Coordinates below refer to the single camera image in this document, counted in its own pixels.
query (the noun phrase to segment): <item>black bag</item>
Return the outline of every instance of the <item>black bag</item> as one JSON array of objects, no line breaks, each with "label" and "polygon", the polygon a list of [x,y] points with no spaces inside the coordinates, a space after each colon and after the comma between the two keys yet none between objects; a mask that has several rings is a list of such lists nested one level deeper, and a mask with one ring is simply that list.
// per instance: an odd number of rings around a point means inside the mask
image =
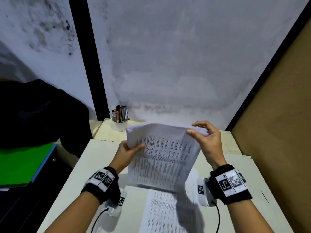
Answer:
[{"label": "black bag", "polygon": [[88,108],[63,90],[35,80],[0,82],[0,148],[43,145],[61,139],[80,157],[92,133]]}]

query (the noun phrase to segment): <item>black cloth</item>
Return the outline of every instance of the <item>black cloth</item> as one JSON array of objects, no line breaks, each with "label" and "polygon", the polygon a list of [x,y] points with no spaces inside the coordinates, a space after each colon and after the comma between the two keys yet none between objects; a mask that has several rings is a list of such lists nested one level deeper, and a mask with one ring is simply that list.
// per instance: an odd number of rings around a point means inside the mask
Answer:
[{"label": "black cloth", "polygon": [[42,80],[0,82],[0,148],[31,147],[61,139],[80,157],[92,133],[88,108]]},{"label": "black cloth", "polygon": [[108,170],[109,172],[112,173],[112,175],[115,176],[115,179],[112,181],[112,183],[109,186],[109,188],[107,189],[107,191],[104,192],[98,186],[91,184],[91,183],[88,183],[84,186],[81,193],[84,191],[90,192],[92,195],[94,195],[99,200],[100,204],[102,204],[103,202],[106,202],[108,199],[110,199],[114,205],[118,205],[119,200],[120,200],[120,196],[121,196],[120,188],[118,185],[118,179],[119,179],[118,174],[114,170],[114,168],[112,168],[112,167],[105,167],[104,169]]},{"label": "black cloth", "polygon": [[231,204],[242,200],[252,199],[252,196],[247,189],[242,192],[231,195],[229,197],[225,196],[224,192],[222,191],[221,187],[218,184],[218,181],[216,180],[216,176],[224,174],[225,172],[231,171],[233,169],[234,167],[230,164],[225,164],[218,167],[215,171],[211,171],[210,180],[207,183],[209,189],[212,191],[213,196],[216,199],[220,199],[223,202],[223,204]]}]

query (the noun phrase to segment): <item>blue edge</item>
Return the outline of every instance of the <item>blue edge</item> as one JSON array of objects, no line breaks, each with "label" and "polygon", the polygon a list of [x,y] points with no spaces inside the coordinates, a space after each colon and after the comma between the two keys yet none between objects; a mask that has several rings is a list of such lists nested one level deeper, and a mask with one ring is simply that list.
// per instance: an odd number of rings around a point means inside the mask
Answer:
[{"label": "blue edge", "polygon": [[46,163],[46,161],[48,160],[49,156],[52,154],[53,150],[55,149],[56,144],[54,144],[50,150],[50,152],[48,153],[48,155],[45,157],[45,159],[43,160],[42,164],[40,165],[40,167],[38,168],[37,172],[33,175],[32,179],[30,180],[30,182],[34,182],[35,179],[37,178],[39,172],[41,171],[41,169],[43,168],[44,164]]}]

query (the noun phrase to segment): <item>wristband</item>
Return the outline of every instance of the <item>wristband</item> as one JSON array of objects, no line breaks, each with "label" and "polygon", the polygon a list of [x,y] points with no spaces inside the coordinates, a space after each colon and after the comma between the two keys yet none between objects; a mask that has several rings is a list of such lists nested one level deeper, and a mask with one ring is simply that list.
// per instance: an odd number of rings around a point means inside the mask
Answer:
[{"label": "wristband", "polygon": [[208,186],[214,197],[224,204],[252,199],[243,175],[229,164],[211,171]]},{"label": "wristband", "polygon": [[118,179],[114,168],[101,168],[86,181],[81,193],[90,192],[99,200],[100,204],[110,199],[114,205],[118,205],[121,194]]}]

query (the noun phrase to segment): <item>black stripe on wall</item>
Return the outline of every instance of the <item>black stripe on wall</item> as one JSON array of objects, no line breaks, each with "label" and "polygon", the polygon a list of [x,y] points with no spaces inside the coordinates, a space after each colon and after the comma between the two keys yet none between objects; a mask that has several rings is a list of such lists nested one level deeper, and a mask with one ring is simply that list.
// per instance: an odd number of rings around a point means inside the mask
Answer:
[{"label": "black stripe on wall", "polygon": [[97,120],[103,121],[105,118],[109,118],[109,109],[87,0],[69,0],[69,4],[73,22],[76,27]]},{"label": "black stripe on wall", "polygon": [[234,128],[235,124],[237,123],[241,115],[244,113],[247,106],[251,103],[258,90],[261,88],[261,86],[266,81],[266,79],[268,78],[274,67],[278,64],[278,62],[282,58],[282,55],[290,47],[292,42],[295,40],[295,38],[298,36],[298,34],[301,32],[305,24],[310,19],[310,17],[311,17],[311,0],[305,6],[304,10],[301,12],[300,16],[298,17],[293,27],[283,40],[282,44],[279,46],[278,50],[270,60],[269,64],[259,77],[258,81],[255,83],[254,87],[251,89],[250,93],[242,103],[241,107],[236,112],[235,116],[233,117],[228,127],[226,128],[226,131],[231,131]]}]

